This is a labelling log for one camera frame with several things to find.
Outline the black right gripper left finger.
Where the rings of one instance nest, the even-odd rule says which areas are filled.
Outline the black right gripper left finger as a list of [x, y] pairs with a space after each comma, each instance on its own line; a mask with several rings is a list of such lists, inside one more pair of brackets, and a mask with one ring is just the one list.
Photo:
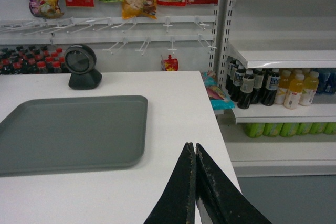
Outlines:
[[194, 223], [195, 201], [196, 155], [193, 143], [186, 143], [145, 223]]

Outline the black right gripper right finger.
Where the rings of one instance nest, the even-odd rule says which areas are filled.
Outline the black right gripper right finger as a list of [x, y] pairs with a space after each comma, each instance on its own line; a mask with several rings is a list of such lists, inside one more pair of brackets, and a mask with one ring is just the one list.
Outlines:
[[196, 204], [201, 223], [270, 223], [196, 144]]

